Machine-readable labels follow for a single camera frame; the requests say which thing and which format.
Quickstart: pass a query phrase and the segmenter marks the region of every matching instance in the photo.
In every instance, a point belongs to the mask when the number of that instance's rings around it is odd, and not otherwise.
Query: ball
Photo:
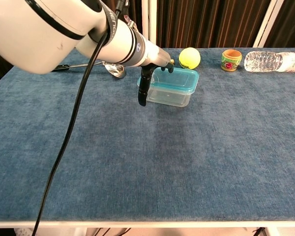
[[[179,54],[179,64],[185,69],[194,69],[200,64],[201,56],[195,48],[185,48]]]

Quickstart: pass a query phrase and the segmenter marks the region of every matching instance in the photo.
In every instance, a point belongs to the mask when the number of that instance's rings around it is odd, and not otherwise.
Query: clear plastic container
[[[190,101],[199,80],[194,70],[174,68],[173,73],[156,68],[152,74],[147,101],[185,107]]]

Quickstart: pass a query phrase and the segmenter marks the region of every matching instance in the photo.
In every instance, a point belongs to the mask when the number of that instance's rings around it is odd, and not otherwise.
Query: terracotta cup
[[[240,51],[228,49],[222,53],[221,68],[225,71],[235,71],[242,59]]]

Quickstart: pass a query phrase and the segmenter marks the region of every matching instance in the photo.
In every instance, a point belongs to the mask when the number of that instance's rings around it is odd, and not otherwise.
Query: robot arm
[[[107,30],[109,40],[98,59],[171,68],[168,53],[100,0],[0,0],[0,55],[28,72],[52,71],[74,47],[90,57]]]

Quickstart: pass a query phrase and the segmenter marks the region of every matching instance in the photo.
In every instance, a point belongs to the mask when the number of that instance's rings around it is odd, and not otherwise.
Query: plastic water bottle
[[[244,66],[250,72],[295,72],[295,53],[249,52]]]

